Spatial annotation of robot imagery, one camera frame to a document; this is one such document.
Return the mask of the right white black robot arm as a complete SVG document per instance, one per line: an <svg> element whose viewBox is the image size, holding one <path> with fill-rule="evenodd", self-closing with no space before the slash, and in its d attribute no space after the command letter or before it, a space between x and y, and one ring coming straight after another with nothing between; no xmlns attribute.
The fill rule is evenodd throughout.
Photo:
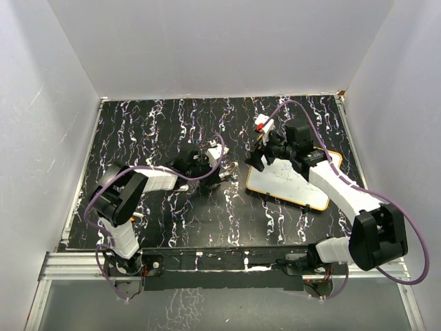
<svg viewBox="0 0 441 331"><path fill-rule="evenodd" d="M408 253L403 213L343 174L329 153L315 147L307 124L289 120L280 134L274 120L260 114L255 125L258 140L245 161L247 189L318 210L333 202L352 226L349 237L310 244L305 267L321 274L332 263L354 263L369 271Z"/></svg>

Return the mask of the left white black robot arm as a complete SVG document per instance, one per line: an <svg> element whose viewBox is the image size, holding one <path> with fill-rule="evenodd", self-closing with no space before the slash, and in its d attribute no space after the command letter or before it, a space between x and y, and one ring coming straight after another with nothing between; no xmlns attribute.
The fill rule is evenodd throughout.
<svg viewBox="0 0 441 331"><path fill-rule="evenodd" d="M215 141L210 141L206 150L185 144L165 165L114 163L107 169L92 194L91 208L109 234L110 249L119 257L118 266L124 273L134 275L143 264L136 254L139 243L131 221L141 197L148 192L184 192L193 181L206 186L220 183L221 160L228 152L228 147Z"/></svg>

